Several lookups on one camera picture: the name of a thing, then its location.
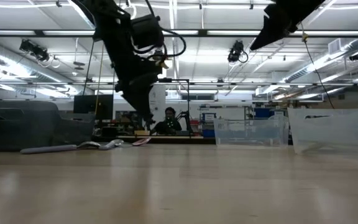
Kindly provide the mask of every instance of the desk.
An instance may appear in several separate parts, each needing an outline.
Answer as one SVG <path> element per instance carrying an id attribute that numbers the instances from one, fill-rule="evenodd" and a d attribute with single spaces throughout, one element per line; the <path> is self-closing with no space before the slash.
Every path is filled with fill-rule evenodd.
<path id="1" fill-rule="evenodd" d="M 125 142 L 136 142 L 142 138 L 152 137 L 149 143 L 153 144 L 216 144 L 215 138 L 204 138 L 202 136 L 117 136 Z M 114 138 L 95 138 L 96 142 L 109 142 Z"/>

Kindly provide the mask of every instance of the ceiling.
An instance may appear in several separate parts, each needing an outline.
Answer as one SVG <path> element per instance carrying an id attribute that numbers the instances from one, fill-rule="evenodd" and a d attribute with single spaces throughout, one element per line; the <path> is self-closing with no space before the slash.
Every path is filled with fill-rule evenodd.
<path id="1" fill-rule="evenodd" d="M 166 29 L 261 29 L 264 17 L 263 8 L 271 3 L 264 0 L 177 0 L 177 7 L 170 9 L 170 0 L 150 0 L 150 2 L 154 7 L 155 14 L 161 17 L 160 25 Z M 201 2 L 204 6 L 203 10 L 198 8 Z M 248 9 L 250 2 L 255 5 L 253 10 Z M 331 6 L 326 7 L 330 2 L 330 0 L 327 0 L 322 8 L 313 12 L 303 21 L 305 29 L 358 30 L 358 0 L 337 0 L 333 1 L 334 4 Z M 55 1 L 0 0 L 0 29 L 91 29 L 74 8 L 68 6 L 67 0 L 60 0 L 63 7 L 20 7 L 43 4 L 53 5 Z M 133 0 L 132 4 L 135 5 L 137 10 L 136 17 L 149 13 L 144 1 Z M 103 54 L 102 42 L 94 44 L 90 58 L 93 40 L 91 38 L 79 38 L 75 58 L 75 38 L 0 37 L 0 54 L 4 55 L 4 50 L 8 49 L 36 62 L 33 57 L 25 55 L 19 50 L 22 39 L 30 39 L 34 43 L 47 48 L 48 53 L 56 56 L 60 61 L 59 67 L 49 66 L 47 69 L 63 75 L 69 80 L 83 82 L 89 61 L 89 77 L 94 81 L 99 80 L 100 71 L 102 82 L 112 82 L 113 80 L 114 73 L 110 67 L 111 61 L 105 52 Z M 284 39 L 256 52 L 249 52 L 249 61 L 234 68 L 229 66 L 227 62 L 229 49 L 236 40 L 242 40 L 244 46 L 247 47 L 253 38 L 187 37 L 185 40 L 187 51 L 178 58 L 178 73 L 176 75 L 177 78 L 188 78 L 194 82 L 215 82 L 218 78 L 224 78 L 227 82 L 279 82 L 282 77 L 310 64 L 306 47 L 298 38 Z M 335 38 L 309 38 L 308 49 L 311 56 L 318 58 L 327 54 L 328 44 L 334 40 Z M 166 38 L 165 43 L 168 50 L 172 52 L 172 39 Z M 181 49 L 180 41 L 178 43 L 178 48 Z M 77 71 L 76 76 L 73 75 L 75 71 L 73 62 L 75 60 L 86 64 L 83 71 Z M 349 67 L 358 66 L 358 62 L 348 61 L 345 63 L 344 61 L 340 59 L 322 67 L 319 70 L 322 78 Z M 174 76 L 174 69 L 169 69 L 167 77 L 174 78 Z M 302 82 L 316 82 L 316 75 L 310 73 L 300 80 Z M 101 88 L 111 89 L 111 86 L 101 86 Z M 257 86 L 239 86 L 237 90 L 254 90 L 256 88 Z"/>

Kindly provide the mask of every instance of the computer monitor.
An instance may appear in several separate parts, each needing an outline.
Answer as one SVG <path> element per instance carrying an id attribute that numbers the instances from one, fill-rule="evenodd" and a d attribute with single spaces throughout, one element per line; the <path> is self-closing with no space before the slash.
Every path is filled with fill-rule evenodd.
<path id="1" fill-rule="evenodd" d="M 96 99 L 98 101 L 96 119 L 112 119 L 112 95 L 74 96 L 74 113 L 95 113 Z"/>

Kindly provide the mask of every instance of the table surface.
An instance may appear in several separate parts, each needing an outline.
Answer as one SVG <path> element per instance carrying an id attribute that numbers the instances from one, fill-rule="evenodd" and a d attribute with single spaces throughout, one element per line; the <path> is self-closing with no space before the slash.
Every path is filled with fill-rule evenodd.
<path id="1" fill-rule="evenodd" d="M 0 152 L 0 224 L 355 224 L 358 159 L 147 144 Z"/>

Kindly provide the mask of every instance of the small object on table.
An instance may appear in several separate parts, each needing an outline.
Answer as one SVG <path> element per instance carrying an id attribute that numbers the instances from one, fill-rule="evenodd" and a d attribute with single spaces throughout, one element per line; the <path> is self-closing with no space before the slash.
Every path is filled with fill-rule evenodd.
<path id="1" fill-rule="evenodd" d="M 65 152 L 73 151 L 77 149 L 76 145 L 64 145 L 64 146 L 47 146 L 47 147 L 34 147 L 20 150 L 21 154 L 35 154 L 45 152 Z"/>
<path id="2" fill-rule="evenodd" d="M 145 139 L 141 139 L 141 140 L 139 140 L 139 141 L 136 141 L 136 142 L 132 143 L 132 145 L 133 145 L 133 146 L 141 146 L 141 145 L 144 145 L 144 144 L 148 143 L 150 140 L 151 140 L 151 137 L 145 138 Z"/>
<path id="3" fill-rule="evenodd" d="M 96 149 L 99 149 L 100 144 L 93 141 L 83 142 L 77 146 L 77 149 L 90 148 L 90 147 L 95 147 Z"/>
<path id="4" fill-rule="evenodd" d="M 99 147 L 99 150 L 109 150 L 109 149 L 112 149 L 112 148 L 114 148 L 114 147 L 119 147 L 119 146 L 121 146 L 123 143 L 124 143 L 123 140 L 121 140 L 121 139 L 115 139 L 115 140 L 112 140 L 111 142 L 107 143 L 107 144 L 104 145 L 104 146 L 100 146 L 100 147 Z"/>

